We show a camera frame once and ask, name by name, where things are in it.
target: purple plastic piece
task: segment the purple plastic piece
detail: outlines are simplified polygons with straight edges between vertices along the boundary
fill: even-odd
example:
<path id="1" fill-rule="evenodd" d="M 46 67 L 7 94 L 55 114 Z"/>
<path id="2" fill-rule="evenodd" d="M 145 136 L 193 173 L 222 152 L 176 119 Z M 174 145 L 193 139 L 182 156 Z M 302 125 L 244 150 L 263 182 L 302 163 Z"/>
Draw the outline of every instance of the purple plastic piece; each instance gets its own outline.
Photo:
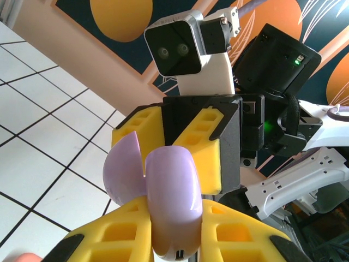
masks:
<path id="1" fill-rule="evenodd" d="M 109 197 L 120 206 L 147 194 L 136 132 L 123 137 L 110 150 L 103 166 L 103 182 Z"/>
<path id="2" fill-rule="evenodd" d="M 202 199 L 191 153 L 164 146 L 146 159 L 148 208 L 152 245 L 165 260 L 195 254 L 201 243 Z"/>

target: yellow foam block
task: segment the yellow foam block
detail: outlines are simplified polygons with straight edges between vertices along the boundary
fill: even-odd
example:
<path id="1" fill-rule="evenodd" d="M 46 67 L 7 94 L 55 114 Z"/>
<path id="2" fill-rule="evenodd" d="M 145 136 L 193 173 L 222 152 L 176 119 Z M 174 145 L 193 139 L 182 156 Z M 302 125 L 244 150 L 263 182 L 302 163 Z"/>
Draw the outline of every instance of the yellow foam block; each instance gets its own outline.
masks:
<path id="1" fill-rule="evenodd" d="M 270 236 L 282 232 L 211 200 L 203 200 L 200 262 L 285 262 Z"/>
<path id="2" fill-rule="evenodd" d="M 124 136 L 136 131 L 140 143 L 143 171 L 150 152 L 165 146 L 163 116 L 160 106 L 151 106 L 138 111 L 122 127 L 112 132 L 112 147 Z"/>
<path id="3" fill-rule="evenodd" d="M 65 238 L 85 237 L 68 262 L 153 262 L 151 233 L 147 197 L 142 196 L 70 232 Z"/>
<path id="4" fill-rule="evenodd" d="M 202 109 L 173 143 L 192 154 L 203 195 L 217 195 L 222 189 L 219 139 L 209 140 L 222 118 L 218 109 Z"/>

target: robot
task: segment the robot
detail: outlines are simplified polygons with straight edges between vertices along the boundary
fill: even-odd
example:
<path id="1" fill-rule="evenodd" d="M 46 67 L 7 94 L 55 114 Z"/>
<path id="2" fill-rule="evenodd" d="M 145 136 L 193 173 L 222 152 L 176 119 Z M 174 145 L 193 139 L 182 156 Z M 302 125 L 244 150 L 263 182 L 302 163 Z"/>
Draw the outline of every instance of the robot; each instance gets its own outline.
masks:
<path id="1" fill-rule="evenodd" d="M 153 250 L 168 261 L 311 261 L 261 220 L 292 201 L 314 213 L 319 188 L 349 179 L 347 118 L 337 114 L 347 108 L 295 98 L 321 57 L 268 24 L 233 75 L 227 51 L 239 13 L 191 10 L 145 30 L 180 96 L 139 106 L 113 130 L 103 176 L 121 207 L 70 232 L 43 262 L 149 262 Z M 240 167 L 255 167 L 262 148 L 305 153 L 244 187 Z"/>

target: white floor tile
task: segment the white floor tile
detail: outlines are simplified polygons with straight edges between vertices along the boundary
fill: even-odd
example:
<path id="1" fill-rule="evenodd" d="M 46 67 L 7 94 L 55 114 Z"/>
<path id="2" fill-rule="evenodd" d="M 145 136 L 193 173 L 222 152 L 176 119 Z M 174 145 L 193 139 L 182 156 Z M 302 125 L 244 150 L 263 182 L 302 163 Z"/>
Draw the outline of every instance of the white floor tile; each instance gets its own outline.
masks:
<path id="1" fill-rule="evenodd" d="M 0 144 L 4 143 L 6 140 L 10 139 L 13 135 L 0 127 Z"/>
<path id="2" fill-rule="evenodd" d="M 0 79 L 5 82 L 34 74 L 35 71 L 0 47 Z"/>
<path id="3" fill-rule="evenodd" d="M 85 93 L 78 96 L 76 100 L 88 109 L 90 109 L 103 120 L 107 120 L 107 118 L 115 110 L 110 104 L 101 99 L 91 90 L 87 90 Z"/>
<path id="4" fill-rule="evenodd" d="M 21 220 L 25 213 L 27 213 L 27 210 L 1 195 L 0 207 L 0 239 L 2 240 L 17 224 L 17 222 Z"/>
<path id="5" fill-rule="evenodd" d="M 106 214 L 110 213 L 111 211 L 114 211 L 114 210 L 118 209 L 119 207 L 120 206 L 118 204 L 116 204 L 113 200 L 111 200 Z"/>
<path id="6" fill-rule="evenodd" d="M 88 139 L 103 125 L 101 119 L 74 100 L 58 109 L 53 115 Z"/>
<path id="7" fill-rule="evenodd" d="M 119 111 L 116 111 L 111 118 L 108 120 L 108 124 L 110 124 L 112 127 L 117 127 L 121 121 L 125 119 L 125 116 L 121 114 Z"/>
<path id="8" fill-rule="evenodd" d="M 53 68 L 40 74 L 72 97 L 87 89 L 86 86 L 60 67 Z"/>
<path id="9" fill-rule="evenodd" d="M 22 131 L 38 119 L 47 115 L 45 110 L 35 105 L 8 85 L 0 86 L 0 112 L 0 124 L 14 133 Z"/>
<path id="10" fill-rule="evenodd" d="M 0 45 L 18 41 L 24 41 L 24 39 L 0 22 Z"/>
<path id="11" fill-rule="evenodd" d="M 96 145 L 100 146 L 106 152 L 109 152 L 111 149 L 111 133 L 113 129 L 105 124 L 97 135 L 92 139 Z"/>
<path id="12" fill-rule="evenodd" d="M 38 74 L 12 82 L 10 85 L 49 112 L 71 99 Z"/>
<path id="13" fill-rule="evenodd" d="M 67 233 L 38 215 L 30 213 L 0 248 L 0 261 L 23 253 L 34 253 L 44 257 Z"/>
<path id="14" fill-rule="evenodd" d="M 56 66 L 28 42 L 8 44 L 3 47 L 37 72 Z"/>
<path id="15" fill-rule="evenodd" d="M 107 194 L 66 171 L 35 209 L 73 230 L 99 218 L 108 200 Z"/>
<path id="16" fill-rule="evenodd" d="M 14 138 L 0 147 L 0 191 L 32 206 L 64 167 Z"/>
<path id="17" fill-rule="evenodd" d="M 69 168 L 104 189 L 103 165 L 106 157 L 105 152 L 89 143 Z"/>
<path id="18" fill-rule="evenodd" d="M 49 156 L 67 165 L 87 143 L 87 140 L 65 124 L 48 116 L 23 134 L 24 138 Z"/>

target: orange circle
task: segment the orange circle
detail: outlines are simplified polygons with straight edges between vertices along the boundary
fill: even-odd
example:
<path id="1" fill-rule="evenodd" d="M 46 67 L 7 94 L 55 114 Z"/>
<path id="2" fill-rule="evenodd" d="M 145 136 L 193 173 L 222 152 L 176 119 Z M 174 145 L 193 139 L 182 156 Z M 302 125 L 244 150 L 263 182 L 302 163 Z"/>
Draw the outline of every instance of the orange circle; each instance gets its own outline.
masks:
<path id="1" fill-rule="evenodd" d="M 349 53 L 333 70 L 327 83 L 326 97 L 328 104 L 349 105 Z"/>
<path id="2" fill-rule="evenodd" d="M 301 9 L 296 0 L 268 0 L 240 19 L 241 31 L 230 43 L 232 50 L 228 53 L 232 64 L 239 57 L 245 46 L 256 37 L 266 23 L 276 27 L 299 40 L 302 32 Z"/>
<path id="3" fill-rule="evenodd" d="M 90 0 L 98 28 L 107 37 L 130 42 L 137 39 L 152 17 L 152 0 Z"/>

